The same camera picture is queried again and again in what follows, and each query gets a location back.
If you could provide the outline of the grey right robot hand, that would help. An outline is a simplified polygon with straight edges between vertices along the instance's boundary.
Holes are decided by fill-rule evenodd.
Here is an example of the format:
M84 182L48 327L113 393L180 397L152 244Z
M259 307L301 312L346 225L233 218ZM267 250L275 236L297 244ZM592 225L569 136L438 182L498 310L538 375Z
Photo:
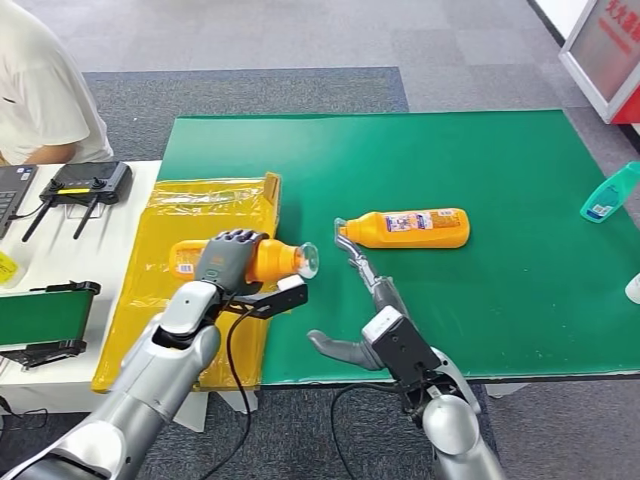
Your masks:
M409 317L408 311L391 277L377 274L359 247L343 234L336 233L334 243L347 253L349 263L358 273L372 296L376 312L386 306L392 306L399 313ZM370 371L384 368L384 364L374 351L369 340L361 340L357 343L334 340L319 330L310 330L306 337L318 352L328 358Z

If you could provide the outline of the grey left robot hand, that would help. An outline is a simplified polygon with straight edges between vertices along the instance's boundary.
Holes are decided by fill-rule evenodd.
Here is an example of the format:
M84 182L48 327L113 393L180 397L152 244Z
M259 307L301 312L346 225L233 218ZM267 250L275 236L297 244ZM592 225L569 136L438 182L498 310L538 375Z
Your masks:
M212 283L229 294L257 293L263 283L249 281L247 274L259 244L266 239L269 235L249 229L220 232L205 247L195 267L195 279Z

